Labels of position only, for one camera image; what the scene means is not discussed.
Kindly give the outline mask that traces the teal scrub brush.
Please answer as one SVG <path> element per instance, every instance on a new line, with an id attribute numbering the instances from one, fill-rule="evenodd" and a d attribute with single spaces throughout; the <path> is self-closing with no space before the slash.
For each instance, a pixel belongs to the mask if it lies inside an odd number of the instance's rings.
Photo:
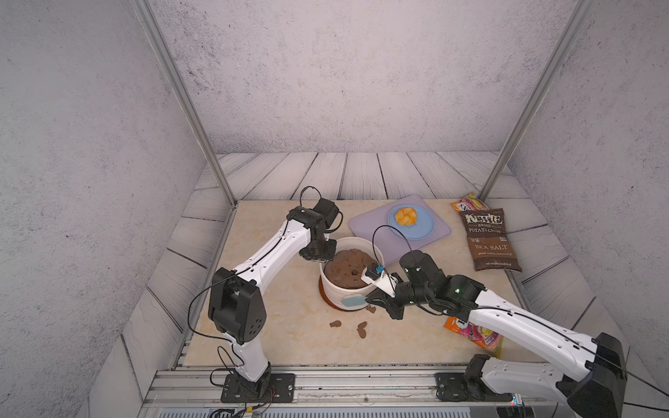
<path id="1" fill-rule="evenodd" d="M 341 304 L 346 310 L 359 310 L 364 309 L 369 305 L 366 298 L 360 294 L 347 295 L 341 300 Z"/>

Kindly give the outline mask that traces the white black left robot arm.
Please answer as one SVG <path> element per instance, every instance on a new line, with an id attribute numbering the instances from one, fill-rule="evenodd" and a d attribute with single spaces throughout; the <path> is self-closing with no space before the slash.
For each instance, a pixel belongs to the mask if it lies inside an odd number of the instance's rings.
<path id="1" fill-rule="evenodd" d="M 186 324 L 196 335 L 230 345 L 237 358 L 230 366 L 232 375 L 247 385 L 265 384 L 271 366 L 261 347 L 260 335 L 267 320 L 263 296 L 275 276 L 294 256 L 306 261 L 331 261 L 336 255 L 336 240 L 329 235 L 339 226 L 343 213 L 332 200 L 320 197 L 313 207 L 299 204 L 287 214 L 278 231 L 255 254 L 231 270 L 220 268 L 211 284 L 193 297 Z M 194 304 L 208 296 L 207 318 L 216 334 L 205 334 L 193 325 Z"/>

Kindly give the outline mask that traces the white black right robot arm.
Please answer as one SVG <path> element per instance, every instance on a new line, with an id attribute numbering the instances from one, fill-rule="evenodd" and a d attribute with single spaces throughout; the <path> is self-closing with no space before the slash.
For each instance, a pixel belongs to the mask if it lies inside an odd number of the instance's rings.
<path id="1" fill-rule="evenodd" d="M 362 280 L 375 286 L 366 301 L 402 320 L 407 306 L 432 309 L 459 325 L 491 330 L 530 350 L 542 362 L 508 362 L 475 355 L 459 376 L 439 374 L 437 397 L 444 402 L 493 402 L 528 395 L 569 407 L 580 417 L 620 417 L 627 372 L 621 342 L 606 333 L 596 337 L 560 327 L 503 299 L 483 283 L 447 275 L 422 251 L 400 260 L 401 280 L 372 263 Z"/>

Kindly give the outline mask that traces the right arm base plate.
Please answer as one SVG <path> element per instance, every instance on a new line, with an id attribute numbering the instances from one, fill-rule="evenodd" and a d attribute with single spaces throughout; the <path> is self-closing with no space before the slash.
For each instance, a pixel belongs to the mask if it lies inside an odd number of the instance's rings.
<path id="1" fill-rule="evenodd" d="M 437 399 L 441 402 L 511 402 L 512 394 L 497 394 L 479 378 L 465 373 L 435 374 Z"/>

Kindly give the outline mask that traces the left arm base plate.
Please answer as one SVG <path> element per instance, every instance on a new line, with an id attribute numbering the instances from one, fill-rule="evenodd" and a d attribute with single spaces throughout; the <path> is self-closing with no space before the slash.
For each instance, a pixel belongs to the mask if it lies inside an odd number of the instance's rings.
<path id="1" fill-rule="evenodd" d="M 259 381 L 249 381 L 237 372 L 229 374 L 222 387 L 222 403 L 291 403 L 295 374 L 265 373 Z"/>

